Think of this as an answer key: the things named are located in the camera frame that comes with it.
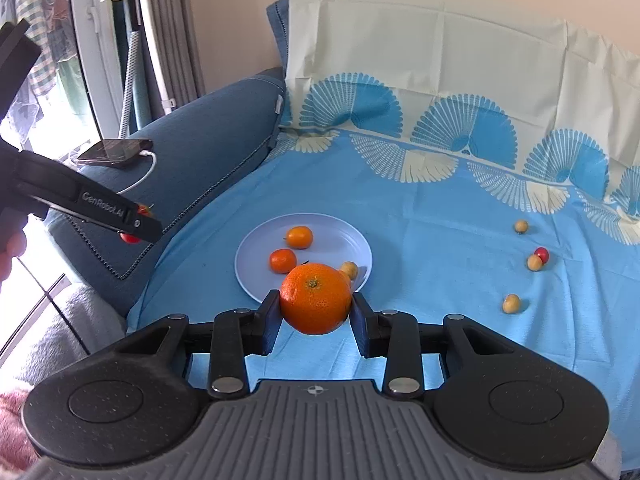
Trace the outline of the person's left hand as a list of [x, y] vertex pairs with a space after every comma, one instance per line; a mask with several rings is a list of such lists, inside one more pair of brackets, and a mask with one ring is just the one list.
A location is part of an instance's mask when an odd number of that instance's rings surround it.
[[27, 240], [23, 230], [13, 234], [0, 252], [0, 284], [6, 281], [12, 271], [13, 260], [21, 257], [26, 250]]

